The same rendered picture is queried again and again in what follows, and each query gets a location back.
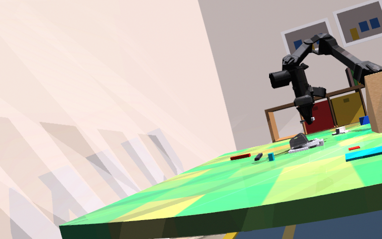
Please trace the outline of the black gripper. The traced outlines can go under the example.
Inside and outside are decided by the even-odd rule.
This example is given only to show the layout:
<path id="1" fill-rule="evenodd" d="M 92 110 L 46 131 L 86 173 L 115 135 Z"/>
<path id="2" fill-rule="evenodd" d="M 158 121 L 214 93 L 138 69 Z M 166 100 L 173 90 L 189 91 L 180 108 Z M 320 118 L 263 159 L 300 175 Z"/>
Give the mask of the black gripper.
<path id="1" fill-rule="evenodd" d="M 308 94 L 308 82 L 301 81 L 292 85 L 293 91 L 295 94 L 294 105 L 297 107 L 296 109 L 305 119 L 308 125 L 312 124 L 312 108 L 315 104 L 314 98 L 312 98 L 311 94 Z"/>

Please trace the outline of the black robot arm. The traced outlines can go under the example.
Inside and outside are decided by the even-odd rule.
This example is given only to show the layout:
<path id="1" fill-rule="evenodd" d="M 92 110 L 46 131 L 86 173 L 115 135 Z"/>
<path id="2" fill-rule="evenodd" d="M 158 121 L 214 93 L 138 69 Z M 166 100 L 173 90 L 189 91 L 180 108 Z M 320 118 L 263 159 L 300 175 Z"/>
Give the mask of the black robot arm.
<path id="1" fill-rule="evenodd" d="M 319 40 L 319 50 L 313 50 L 312 44 Z M 304 70 L 308 65 L 300 64 L 303 59 L 309 54 L 315 53 L 317 55 L 332 55 L 334 58 L 349 67 L 353 73 L 353 78 L 365 86 L 365 77 L 367 75 L 382 72 L 382 66 L 372 63 L 370 61 L 361 61 L 357 57 L 350 54 L 337 44 L 336 39 L 328 34 L 318 34 L 311 39 L 306 39 L 299 46 L 299 48 L 292 54 L 288 54 L 283 58 L 282 71 L 269 73 L 269 78 L 273 89 L 284 87 L 292 84 L 307 81 Z M 308 84 L 308 94 L 312 98 L 326 97 L 326 89 L 323 87 L 312 87 Z"/>

